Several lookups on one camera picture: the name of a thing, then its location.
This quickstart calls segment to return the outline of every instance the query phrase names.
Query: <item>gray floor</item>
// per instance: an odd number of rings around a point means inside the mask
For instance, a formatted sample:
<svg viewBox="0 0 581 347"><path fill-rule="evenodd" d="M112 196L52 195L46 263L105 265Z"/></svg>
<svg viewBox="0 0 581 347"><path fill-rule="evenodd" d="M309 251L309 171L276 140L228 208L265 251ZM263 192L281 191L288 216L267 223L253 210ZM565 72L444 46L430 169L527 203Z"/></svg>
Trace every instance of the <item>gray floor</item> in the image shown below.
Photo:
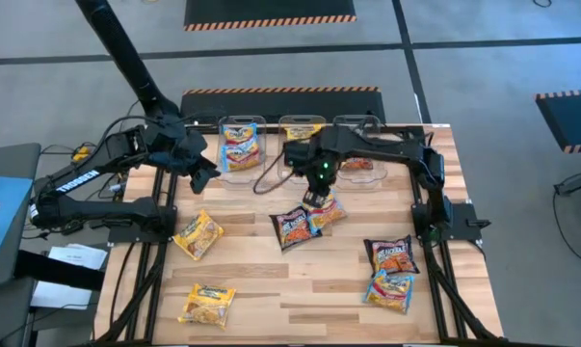
<svg viewBox="0 0 581 347"><path fill-rule="evenodd" d="M400 42L389 0L355 0L357 23L185 33L185 0L111 0L141 52ZM413 41L581 37L581 0L402 0ZM0 58L104 53L71 1L0 1ZM415 51L433 122L453 124L470 196L485 230L491 283L507 337L581 346L581 262L562 242L552 185L581 172L557 147L533 93L581 89L581 44ZM418 122L403 51L147 61L176 102L189 88L375 85L390 122ZM0 146L96 141L135 100L112 63L0 66ZM65 158L44 156L39 174ZM87 192L78 192L84 197ZM581 192L558 200L581 252ZM104 231L26 242L32 251L103 242ZM40 345L85 341L90 327L40 335Z"/></svg>

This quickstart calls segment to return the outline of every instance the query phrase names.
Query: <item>plastic container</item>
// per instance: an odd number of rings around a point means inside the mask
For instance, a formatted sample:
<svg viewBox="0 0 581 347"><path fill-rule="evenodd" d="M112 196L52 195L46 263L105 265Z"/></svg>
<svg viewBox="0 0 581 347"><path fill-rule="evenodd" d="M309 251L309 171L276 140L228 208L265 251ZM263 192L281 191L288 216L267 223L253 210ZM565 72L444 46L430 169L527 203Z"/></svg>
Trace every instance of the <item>plastic container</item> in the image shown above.
<svg viewBox="0 0 581 347"><path fill-rule="evenodd" d="M327 120L322 116L283 116L279 119L279 135L278 140L278 148L279 152L283 150L283 143L288 140L287 128L304 128L308 130L313 128L314 125L325 126L327 124ZM277 162L277 176L279 179L284 179L286 176L292 173L292 168L283 165L283 160L279 160ZM282 187L284 189L297 189L297 190L306 190L308 186L307 179L305 177L292 177L285 182Z"/></svg>
<svg viewBox="0 0 581 347"><path fill-rule="evenodd" d="M224 159L222 156L222 147L228 146L227 139L224 134L225 129L238 130L248 125L255 124L256 141L258 143L258 165L239 171L227 171L224 169ZM226 189L251 189L255 181L264 174L267 162L267 136L266 136L266 121L261 116L229 116L220 120L220 136L218 143L217 161L218 170L222 173L219 179ZM265 183L265 178L262 179L261 184Z"/></svg>
<svg viewBox="0 0 581 347"><path fill-rule="evenodd" d="M380 136L380 128L383 126L378 118L363 115L337 116L332 120L332 123L336 126L350 126L352 128L358 128L361 124L364 124L362 135L373 138ZM365 191L377 188L388 174L388 171L381 161L372 160L372 164L372 170L351 171L343 170L342 164L342 169L337 172L335 188L339 191Z"/></svg>

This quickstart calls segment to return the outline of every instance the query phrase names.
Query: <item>snack bag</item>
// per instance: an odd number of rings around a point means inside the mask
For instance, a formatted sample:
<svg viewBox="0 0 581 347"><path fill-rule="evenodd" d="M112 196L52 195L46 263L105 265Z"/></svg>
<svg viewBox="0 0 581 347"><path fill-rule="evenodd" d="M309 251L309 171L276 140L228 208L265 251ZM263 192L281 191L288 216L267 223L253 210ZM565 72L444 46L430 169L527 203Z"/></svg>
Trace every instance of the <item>snack bag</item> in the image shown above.
<svg viewBox="0 0 581 347"><path fill-rule="evenodd" d="M211 217L200 213L172 239L193 260L200 260L206 250L224 234L224 230Z"/></svg>
<svg viewBox="0 0 581 347"><path fill-rule="evenodd" d="M256 123L251 123L248 126L242 127L240 129L233 129L226 125L222 128L225 136L226 145L239 145L244 142L257 137L256 134L257 125Z"/></svg>
<svg viewBox="0 0 581 347"><path fill-rule="evenodd" d="M320 230L324 226L348 216L341 202L335 198L333 190L330 191L322 207L313 207L303 203L303 208L309 213L308 220L311 232Z"/></svg>
<svg viewBox="0 0 581 347"><path fill-rule="evenodd" d="M240 145L222 146L222 170L226 173L252 168L260 164L257 137Z"/></svg>
<svg viewBox="0 0 581 347"><path fill-rule="evenodd" d="M228 309L232 304L235 289L221 288L212 285L194 284L183 307L183 314L178 317L180 323L212 324L225 328Z"/></svg>
<svg viewBox="0 0 581 347"><path fill-rule="evenodd" d="M322 129L323 124L313 124L311 126L298 126L298 127L287 127L286 130L286 140L304 140L311 137L311 135L317 133Z"/></svg>
<svg viewBox="0 0 581 347"><path fill-rule="evenodd" d="M412 255L412 238L395 241L363 240L374 274L385 270L388 274L409 272L419 274Z"/></svg>
<svg viewBox="0 0 581 347"><path fill-rule="evenodd" d="M369 284L363 302L406 314L412 298L413 285L412 276L388 276L385 270L381 270Z"/></svg>
<svg viewBox="0 0 581 347"><path fill-rule="evenodd" d="M367 158L350 158L341 164L341 171L374 170L374 163Z"/></svg>
<svg viewBox="0 0 581 347"><path fill-rule="evenodd" d="M277 240L282 251L311 238L322 236L320 230L315 232L309 230L307 211L300 206L286 214L270 215L269 217L273 221Z"/></svg>

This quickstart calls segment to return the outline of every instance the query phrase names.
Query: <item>black platform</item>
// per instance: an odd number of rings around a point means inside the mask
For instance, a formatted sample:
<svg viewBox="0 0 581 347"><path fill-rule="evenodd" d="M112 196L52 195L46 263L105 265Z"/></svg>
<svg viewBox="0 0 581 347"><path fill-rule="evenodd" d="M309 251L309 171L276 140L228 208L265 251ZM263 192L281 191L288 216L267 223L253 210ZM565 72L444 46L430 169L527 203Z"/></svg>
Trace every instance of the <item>black platform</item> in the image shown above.
<svg viewBox="0 0 581 347"><path fill-rule="evenodd" d="M185 30L356 21L353 0L187 0Z"/></svg>
<svg viewBox="0 0 581 347"><path fill-rule="evenodd" d="M196 112L200 124L217 123L222 116L262 116L279 123L286 115L316 115L332 122L340 115L374 115L386 122L378 87L294 87L196 89L185 91L183 117Z"/></svg>
<svg viewBox="0 0 581 347"><path fill-rule="evenodd" d="M565 153L581 153L581 91L536 95L542 116Z"/></svg>

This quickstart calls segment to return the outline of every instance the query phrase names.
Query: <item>white paper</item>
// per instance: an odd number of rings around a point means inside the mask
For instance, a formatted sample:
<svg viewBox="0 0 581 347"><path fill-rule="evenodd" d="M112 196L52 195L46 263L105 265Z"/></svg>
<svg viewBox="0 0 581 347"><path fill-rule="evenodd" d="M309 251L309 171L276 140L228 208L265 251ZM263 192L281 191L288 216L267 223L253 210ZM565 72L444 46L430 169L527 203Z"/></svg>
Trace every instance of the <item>white paper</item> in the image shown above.
<svg viewBox="0 0 581 347"><path fill-rule="evenodd" d="M53 247L48 257L78 266L99 270L106 258L106 251L91 247L69 244L67 247ZM41 281L38 283L31 306L33 307L63 307L67 309L87 309L85 305L91 299L91 291L72 288L67 285Z"/></svg>

